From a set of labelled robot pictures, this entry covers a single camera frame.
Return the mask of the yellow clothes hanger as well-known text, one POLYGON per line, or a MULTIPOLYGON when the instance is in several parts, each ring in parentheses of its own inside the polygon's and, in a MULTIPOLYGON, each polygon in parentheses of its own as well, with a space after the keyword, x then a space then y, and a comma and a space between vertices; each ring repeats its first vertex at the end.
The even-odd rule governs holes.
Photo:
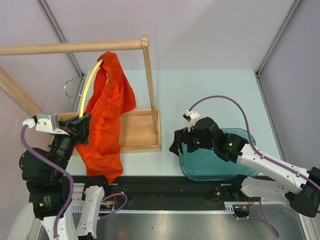
POLYGON ((89 91, 90 85, 92 83, 92 80, 93 80, 94 76, 96 75, 97 71, 99 70, 100 65, 103 62, 104 62, 104 60, 101 58, 96 63, 96 65, 89 72, 88 77, 86 77, 85 81, 82 84, 82 86, 83 86, 82 92, 75 97, 73 107, 72 107, 72 113, 78 114, 80 118, 84 115, 84 112, 85 112, 86 98, 87 98, 88 91, 89 91))

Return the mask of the orange shorts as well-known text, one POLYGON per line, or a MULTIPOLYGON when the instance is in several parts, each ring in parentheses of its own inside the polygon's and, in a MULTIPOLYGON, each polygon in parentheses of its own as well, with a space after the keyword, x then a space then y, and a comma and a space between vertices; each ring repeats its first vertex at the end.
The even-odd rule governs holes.
POLYGON ((88 144, 78 144, 76 150, 89 177, 105 176, 111 184, 124 171, 120 156, 120 116, 135 109, 137 104, 117 54, 107 51, 100 59, 103 62, 84 111, 91 114, 88 144))

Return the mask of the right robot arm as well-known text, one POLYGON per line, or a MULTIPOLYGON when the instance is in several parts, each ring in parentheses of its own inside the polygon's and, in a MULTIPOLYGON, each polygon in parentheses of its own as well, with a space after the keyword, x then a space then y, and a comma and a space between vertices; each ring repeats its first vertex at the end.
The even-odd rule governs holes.
POLYGON ((197 120, 191 127, 174 132, 169 151, 183 155, 183 145, 188 153, 209 150, 225 162, 250 167, 269 180, 238 175, 231 184, 230 194, 242 201, 245 197, 265 198, 288 204, 306 217, 314 218, 320 208, 320 169, 299 167, 273 159, 257 149, 248 138, 226 133, 210 117, 197 120))

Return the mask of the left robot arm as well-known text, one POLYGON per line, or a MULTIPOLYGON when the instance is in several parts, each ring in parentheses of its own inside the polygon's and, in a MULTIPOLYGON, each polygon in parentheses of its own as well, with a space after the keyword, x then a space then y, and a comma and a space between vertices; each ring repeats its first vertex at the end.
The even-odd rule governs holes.
POLYGON ((19 159, 29 202, 51 240, 95 240, 103 200, 111 188, 103 175, 89 176, 83 187, 84 201, 80 221, 74 224, 72 196, 75 182, 66 171, 77 144, 89 142, 91 114, 60 121, 56 113, 38 113, 23 121, 20 140, 26 151, 19 159), (27 129, 53 135, 48 151, 31 147, 25 138, 27 129))

